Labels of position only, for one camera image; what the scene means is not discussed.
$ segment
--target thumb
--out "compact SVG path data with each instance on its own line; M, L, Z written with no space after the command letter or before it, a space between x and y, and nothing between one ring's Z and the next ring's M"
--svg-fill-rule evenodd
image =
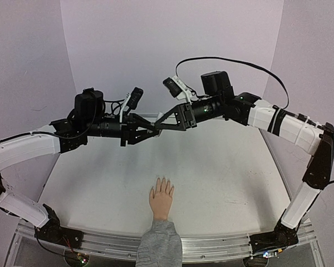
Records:
M150 191L150 202L152 201L152 199L154 199L154 195L155 195L155 190L154 190L154 188L152 187L152 188L151 188L151 191Z

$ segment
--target fingers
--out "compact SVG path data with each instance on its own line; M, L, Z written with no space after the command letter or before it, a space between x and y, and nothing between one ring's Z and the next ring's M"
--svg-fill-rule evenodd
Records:
M173 197L174 186L172 186L171 191L169 192L170 197Z
M155 190L154 190L154 188L152 187L152 188L151 188L151 191L150 191L150 202L152 201L152 199L154 199L154 196L155 196Z
M156 192L161 192L161 179L160 179L160 177L157 179Z
M166 187L166 193L169 194L170 191L171 191L171 181L168 180L167 187Z
M166 192L166 178L165 177L163 177L162 179L161 192Z

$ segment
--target human hand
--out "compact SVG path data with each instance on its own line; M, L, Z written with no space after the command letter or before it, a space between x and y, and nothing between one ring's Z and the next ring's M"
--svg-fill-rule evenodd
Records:
M172 205L172 197L174 192L174 186L171 188L171 182L163 177L162 184L161 179L157 179L156 191L152 187L150 191L150 206L154 213L154 220L167 221L168 213Z

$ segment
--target black bracket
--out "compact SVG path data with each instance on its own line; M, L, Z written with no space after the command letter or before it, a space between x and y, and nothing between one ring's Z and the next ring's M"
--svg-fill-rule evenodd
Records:
M264 258L263 255L247 257L243 259L245 267L267 267L268 258Z
M334 159L334 134L326 129L334 131L334 126L328 122L325 124L322 140L302 179L311 188L321 190L329 184Z
M164 123L171 115L176 118L176 124ZM165 115L155 122L155 127L158 130L177 130L185 131L188 128L194 128L197 122L194 117L194 112L190 103L179 104L169 110Z
M248 125L248 119L250 114L250 109L255 107L255 102L260 100L259 96L253 95L251 93L241 93L238 96L235 96L229 102L224 103L223 105L223 118L227 121L231 119L242 125Z
M250 244L253 255L298 244L297 230L284 226L279 220L272 232L251 235Z
M120 146L126 146L126 142L129 145L134 145L160 134L160 131L156 130L151 122L135 113L129 114L126 125L123 125L121 130Z
M46 204L43 206L46 208L50 220L43 227L36 229L35 237L62 246L67 246L66 240L68 240L72 248L78 249L82 243L83 232L61 227L61 222L55 211Z
M50 125L52 125L56 132L56 135L62 136L62 137L74 137L77 136L74 139L63 139L60 138L60 148L61 148L61 154L74 150L76 148L78 148L81 145L86 145L88 143L88 137L87 135L82 135L82 136L78 136L79 135L79 131L74 130L74 128L71 126L71 124L69 123L69 121L64 118L61 120L57 120L57 121L52 121L50 123Z

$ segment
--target gray sweater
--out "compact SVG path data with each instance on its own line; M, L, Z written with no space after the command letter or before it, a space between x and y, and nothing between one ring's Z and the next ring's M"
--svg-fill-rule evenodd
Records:
M173 222L153 222L151 230L141 238L136 266L182 266L182 242Z

